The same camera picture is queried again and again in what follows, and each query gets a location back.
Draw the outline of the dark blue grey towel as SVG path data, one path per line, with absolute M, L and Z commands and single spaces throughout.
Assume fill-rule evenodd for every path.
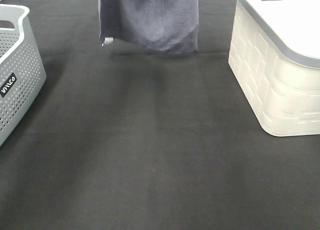
M 114 39 L 165 54 L 198 51 L 199 0 L 98 0 L 101 44 Z

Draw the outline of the black table cloth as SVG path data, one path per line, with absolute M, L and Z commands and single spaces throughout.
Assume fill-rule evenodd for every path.
M 101 47 L 98 0 L 30 10 L 46 82 L 0 149 L 1 229 L 319 229 L 320 138 L 263 131 L 228 65 L 236 0 L 199 52 Z

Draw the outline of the grey perforated plastic basket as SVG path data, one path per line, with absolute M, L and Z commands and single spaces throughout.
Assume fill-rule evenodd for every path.
M 0 141 L 19 124 L 47 78 L 25 6 L 0 6 Z

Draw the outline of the cream plastic basket grey rim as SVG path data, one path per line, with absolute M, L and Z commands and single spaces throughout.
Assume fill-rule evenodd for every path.
M 229 66 L 270 135 L 320 132 L 320 0 L 236 0 Z

